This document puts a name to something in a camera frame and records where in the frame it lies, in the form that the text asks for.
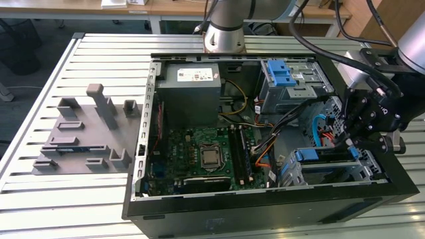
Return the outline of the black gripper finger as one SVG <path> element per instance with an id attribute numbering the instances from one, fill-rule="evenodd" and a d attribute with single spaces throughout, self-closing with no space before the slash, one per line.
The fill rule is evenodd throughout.
<path id="1" fill-rule="evenodd" d="M 342 130 L 345 138 L 367 137 L 374 130 L 377 109 L 371 94 L 365 90 L 346 89 L 342 103 Z"/>
<path id="2" fill-rule="evenodd" d="M 357 148 L 367 151 L 378 150 L 382 153 L 403 154 L 403 139 L 398 130 L 387 132 L 377 139 L 357 138 L 351 141 Z"/>

